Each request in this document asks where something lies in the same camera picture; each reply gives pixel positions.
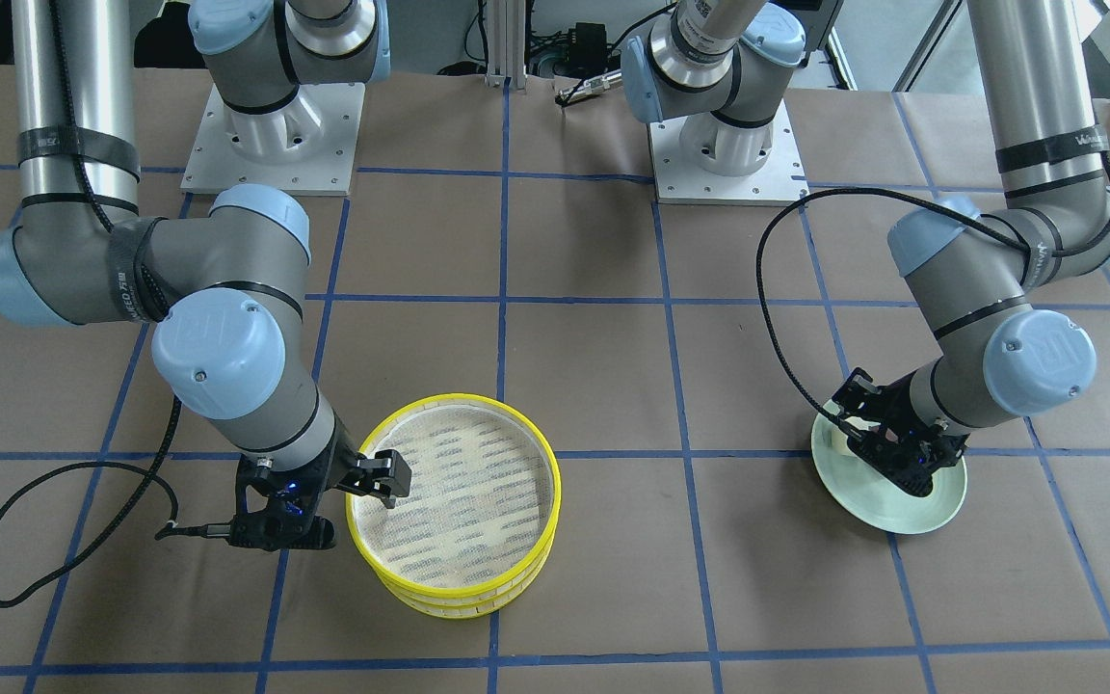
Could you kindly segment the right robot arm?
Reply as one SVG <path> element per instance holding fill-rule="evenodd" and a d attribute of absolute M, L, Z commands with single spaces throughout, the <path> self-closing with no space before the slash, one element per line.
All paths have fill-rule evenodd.
<path fill-rule="evenodd" d="M 364 454 L 301 359 L 309 219 L 238 183 L 206 217 L 143 217 L 124 1 L 16 1 L 22 217 L 0 231 L 0 313 L 27 326 L 151 322 L 173 395 L 238 447 L 234 517 L 163 536 L 327 549 L 335 489 L 408 496 L 395 451 Z"/>

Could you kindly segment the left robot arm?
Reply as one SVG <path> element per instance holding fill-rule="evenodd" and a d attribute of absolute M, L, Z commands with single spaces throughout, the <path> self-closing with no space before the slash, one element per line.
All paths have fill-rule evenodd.
<path fill-rule="evenodd" d="M 1083 394 L 1097 353 L 1031 290 L 1110 264 L 1110 158 L 1066 1 L 970 1 L 1005 209 L 902 195 L 912 214 L 888 247 L 941 355 L 890 384 L 854 370 L 820 416 L 854 457 L 915 497 L 955 466 L 967 439 Z M 805 31 L 765 1 L 678 1 L 620 50 L 635 119 L 683 119 L 702 170 L 746 177 L 767 163 L 775 117 Z"/>

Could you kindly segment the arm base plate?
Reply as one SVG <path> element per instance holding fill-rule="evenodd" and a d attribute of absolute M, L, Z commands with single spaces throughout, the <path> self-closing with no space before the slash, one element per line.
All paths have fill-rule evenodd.
<path fill-rule="evenodd" d="M 785 102 L 758 128 L 704 113 L 650 123 L 647 131 L 660 203 L 785 207 L 807 194 Z"/>
<path fill-rule="evenodd" d="M 239 183 L 294 197 L 349 195 L 364 84 L 300 86 L 276 113 L 238 113 L 212 89 L 188 167 L 184 192 L 216 195 Z"/>

